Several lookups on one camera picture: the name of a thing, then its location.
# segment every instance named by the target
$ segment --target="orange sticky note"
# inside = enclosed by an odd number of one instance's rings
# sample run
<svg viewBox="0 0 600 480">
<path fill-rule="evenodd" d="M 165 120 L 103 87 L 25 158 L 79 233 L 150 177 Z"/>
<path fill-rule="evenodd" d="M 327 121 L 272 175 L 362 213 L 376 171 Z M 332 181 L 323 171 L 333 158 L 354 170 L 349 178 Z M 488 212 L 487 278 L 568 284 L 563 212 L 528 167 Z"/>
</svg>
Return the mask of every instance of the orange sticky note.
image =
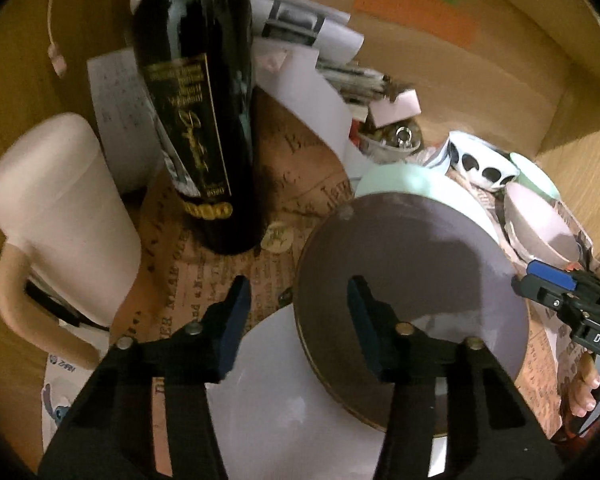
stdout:
<svg viewBox="0 0 600 480">
<path fill-rule="evenodd" d="M 463 48 L 474 42 L 478 29 L 470 15 L 443 0 L 355 0 L 354 9 Z"/>
</svg>

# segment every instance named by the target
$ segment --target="gray plate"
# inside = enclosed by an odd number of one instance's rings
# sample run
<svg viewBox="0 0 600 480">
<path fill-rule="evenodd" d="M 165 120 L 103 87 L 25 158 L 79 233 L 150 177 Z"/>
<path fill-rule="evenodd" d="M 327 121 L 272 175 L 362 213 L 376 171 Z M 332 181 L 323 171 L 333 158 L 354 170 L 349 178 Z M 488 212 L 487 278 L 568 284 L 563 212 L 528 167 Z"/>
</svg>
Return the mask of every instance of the gray plate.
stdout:
<svg viewBox="0 0 600 480">
<path fill-rule="evenodd" d="M 382 193 L 341 206 L 307 241 L 294 291 L 296 323 L 314 371 L 347 410 L 386 428 L 393 387 L 366 368 L 346 303 L 365 277 L 377 300 L 435 338 L 477 335 L 515 378 L 528 342 L 526 303 L 497 243 L 458 211 L 428 198 Z M 436 433 L 446 432 L 446 389 L 436 388 Z"/>
</svg>

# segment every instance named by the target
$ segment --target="brown wrapping paper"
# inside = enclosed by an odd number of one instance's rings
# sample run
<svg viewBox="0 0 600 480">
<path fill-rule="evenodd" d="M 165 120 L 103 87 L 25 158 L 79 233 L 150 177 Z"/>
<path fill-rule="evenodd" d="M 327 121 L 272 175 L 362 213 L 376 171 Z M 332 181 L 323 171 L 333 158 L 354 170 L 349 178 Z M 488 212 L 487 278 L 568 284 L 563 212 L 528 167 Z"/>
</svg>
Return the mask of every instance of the brown wrapping paper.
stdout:
<svg viewBox="0 0 600 480">
<path fill-rule="evenodd" d="M 292 228 L 291 248 L 282 254 L 266 250 L 239 256 L 218 256 L 202 248 L 182 227 L 182 212 L 166 172 L 145 197 L 140 235 L 143 265 L 160 292 L 157 306 L 139 305 L 120 311 L 112 330 L 140 341 L 171 335 L 206 308 L 224 298 L 235 275 L 251 280 L 252 309 L 247 330 L 273 314 L 278 297 L 292 285 L 295 267 L 308 235 L 320 219 L 352 198 L 342 165 L 331 150 L 300 121 L 263 92 L 256 92 L 258 136 L 256 153 L 261 168 L 269 222 L 283 221 Z M 554 360 L 542 322 L 530 308 L 530 336 L 525 365 L 516 385 L 547 435 L 560 427 L 559 395 Z M 170 473 L 164 389 L 154 384 L 154 443 L 156 464 Z"/>
</svg>

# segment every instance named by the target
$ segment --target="pink sticky note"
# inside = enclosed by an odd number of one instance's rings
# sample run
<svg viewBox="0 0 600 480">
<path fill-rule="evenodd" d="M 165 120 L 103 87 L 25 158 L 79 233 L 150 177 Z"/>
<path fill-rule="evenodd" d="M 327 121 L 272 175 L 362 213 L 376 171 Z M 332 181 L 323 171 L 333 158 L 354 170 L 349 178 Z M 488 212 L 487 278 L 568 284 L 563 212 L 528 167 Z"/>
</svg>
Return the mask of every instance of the pink sticky note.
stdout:
<svg viewBox="0 0 600 480">
<path fill-rule="evenodd" d="M 398 121 L 419 115 L 420 102 L 418 101 L 416 91 L 411 89 L 398 95 L 393 103 L 388 98 L 370 102 L 369 111 L 371 112 L 371 117 L 374 120 L 376 128 L 382 128 L 388 124 L 397 123 Z"/>
</svg>

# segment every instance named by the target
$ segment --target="mint green bowl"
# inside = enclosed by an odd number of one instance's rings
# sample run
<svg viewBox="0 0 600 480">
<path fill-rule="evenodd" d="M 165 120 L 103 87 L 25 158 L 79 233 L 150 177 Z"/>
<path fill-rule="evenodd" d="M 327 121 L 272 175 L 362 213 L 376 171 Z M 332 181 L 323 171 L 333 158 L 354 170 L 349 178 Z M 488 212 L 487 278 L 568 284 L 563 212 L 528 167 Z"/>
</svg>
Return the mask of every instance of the mint green bowl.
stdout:
<svg viewBox="0 0 600 480">
<path fill-rule="evenodd" d="M 498 241 L 489 214 L 462 186 L 445 175 L 415 164 L 398 162 L 372 168 L 358 184 L 356 198 L 375 193 L 402 192 L 448 205 L 477 223 Z"/>
<path fill-rule="evenodd" d="M 510 160 L 520 170 L 516 182 L 540 195 L 547 202 L 560 200 L 560 191 L 555 187 L 549 176 L 532 163 L 526 156 L 510 153 Z"/>
</svg>

